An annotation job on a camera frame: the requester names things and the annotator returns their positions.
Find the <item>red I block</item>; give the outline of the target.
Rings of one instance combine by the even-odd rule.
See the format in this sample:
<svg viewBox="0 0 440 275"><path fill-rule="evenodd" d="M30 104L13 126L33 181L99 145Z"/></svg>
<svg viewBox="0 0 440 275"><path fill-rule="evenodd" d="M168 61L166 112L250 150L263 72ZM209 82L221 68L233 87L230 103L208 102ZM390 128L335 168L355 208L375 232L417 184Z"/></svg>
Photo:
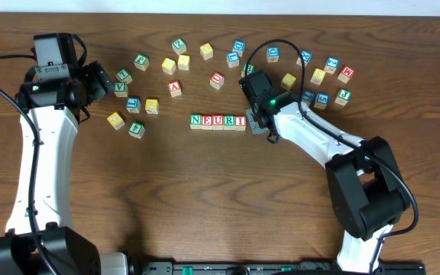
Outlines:
<svg viewBox="0 0 440 275"><path fill-rule="evenodd" d="M247 127L247 119L245 115L235 116L235 130L244 131Z"/></svg>

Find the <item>green R block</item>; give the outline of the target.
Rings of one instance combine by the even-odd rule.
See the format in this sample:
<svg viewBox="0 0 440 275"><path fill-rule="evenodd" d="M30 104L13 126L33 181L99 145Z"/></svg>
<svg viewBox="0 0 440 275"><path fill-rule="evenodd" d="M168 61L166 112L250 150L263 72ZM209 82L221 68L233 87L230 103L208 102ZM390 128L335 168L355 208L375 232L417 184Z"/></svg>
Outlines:
<svg viewBox="0 0 440 275"><path fill-rule="evenodd" d="M234 115L225 115L223 122L224 130L234 130L235 129L235 116Z"/></svg>

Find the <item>red U block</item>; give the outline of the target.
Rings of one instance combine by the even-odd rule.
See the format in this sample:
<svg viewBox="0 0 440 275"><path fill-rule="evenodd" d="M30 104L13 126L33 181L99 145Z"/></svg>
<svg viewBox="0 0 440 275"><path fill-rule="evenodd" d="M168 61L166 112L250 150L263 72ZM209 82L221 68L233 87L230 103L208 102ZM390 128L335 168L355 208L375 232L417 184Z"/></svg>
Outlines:
<svg viewBox="0 0 440 275"><path fill-rule="evenodd" d="M220 89L225 83L225 77L221 73L215 72L209 82L213 88Z"/></svg>
<svg viewBox="0 0 440 275"><path fill-rule="evenodd" d="M213 130L223 130L225 124L224 115L213 115L212 116L212 129Z"/></svg>

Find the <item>red E block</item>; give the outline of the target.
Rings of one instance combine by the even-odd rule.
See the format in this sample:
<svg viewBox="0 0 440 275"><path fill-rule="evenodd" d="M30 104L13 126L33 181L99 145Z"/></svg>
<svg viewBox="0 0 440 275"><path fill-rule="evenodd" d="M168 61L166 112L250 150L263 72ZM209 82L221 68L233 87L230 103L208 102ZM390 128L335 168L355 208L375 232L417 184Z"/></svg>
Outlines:
<svg viewBox="0 0 440 275"><path fill-rule="evenodd" d="M212 116L211 115L203 115L201 117L201 129L202 130L212 130Z"/></svg>

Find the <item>green N block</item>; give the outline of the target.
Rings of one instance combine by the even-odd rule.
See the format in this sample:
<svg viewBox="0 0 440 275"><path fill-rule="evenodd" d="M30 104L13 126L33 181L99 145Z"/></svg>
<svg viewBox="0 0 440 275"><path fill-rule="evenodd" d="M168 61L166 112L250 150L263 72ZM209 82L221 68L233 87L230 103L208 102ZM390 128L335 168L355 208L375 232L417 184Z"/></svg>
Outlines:
<svg viewBox="0 0 440 275"><path fill-rule="evenodd" d="M191 129L201 129L202 116L200 114L191 114L189 117L189 126Z"/></svg>

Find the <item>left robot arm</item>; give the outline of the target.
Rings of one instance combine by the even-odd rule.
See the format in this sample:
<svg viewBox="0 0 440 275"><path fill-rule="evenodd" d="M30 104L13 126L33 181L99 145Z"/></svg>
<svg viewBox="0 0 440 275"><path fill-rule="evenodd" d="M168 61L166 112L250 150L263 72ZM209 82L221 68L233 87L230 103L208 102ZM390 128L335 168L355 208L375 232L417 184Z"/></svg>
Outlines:
<svg viewBox="0 0 440 275"><path fill-rule="evenodd" d="M114 86L98 61L78 57L76 34L34 36L31 67L8 101L20 113L23 137L18 191L4 236L0 274L135 274L125 252L99 253L73 230L70 166L87 106Z"/></svg>

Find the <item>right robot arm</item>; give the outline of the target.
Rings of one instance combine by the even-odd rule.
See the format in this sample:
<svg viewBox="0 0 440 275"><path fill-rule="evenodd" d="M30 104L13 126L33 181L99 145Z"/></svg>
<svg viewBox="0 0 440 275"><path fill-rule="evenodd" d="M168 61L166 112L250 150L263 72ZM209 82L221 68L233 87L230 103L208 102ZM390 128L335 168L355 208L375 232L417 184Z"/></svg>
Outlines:
<svg viewBox="0 0 440 275"><path fill-rule="evenodd" d="M254 129L268 132L275 144L283 138L301 147L326 172L332 208L345 230L335 269L339 273L412 274L414 267L383 264L385 240L415 197L403 182L390 145L348 134L313 112L302 96L279 93L261 70L239 81L251 106Z"/></svg>

